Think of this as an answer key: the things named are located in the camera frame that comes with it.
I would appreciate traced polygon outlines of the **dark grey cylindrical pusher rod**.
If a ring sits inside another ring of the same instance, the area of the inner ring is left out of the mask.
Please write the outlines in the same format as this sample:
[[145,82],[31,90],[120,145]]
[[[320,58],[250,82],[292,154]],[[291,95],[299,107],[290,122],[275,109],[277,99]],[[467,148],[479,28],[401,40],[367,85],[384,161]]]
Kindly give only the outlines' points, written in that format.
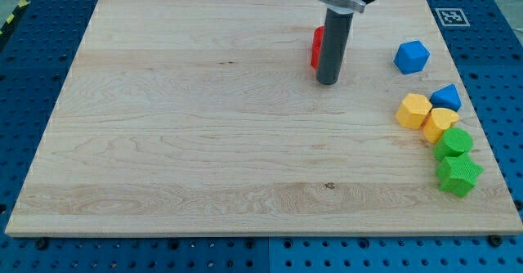
[[338,81],[353,14],[339,14],[327,9],[324,35],[320,46],[316,80],[323,85],[334,85]]

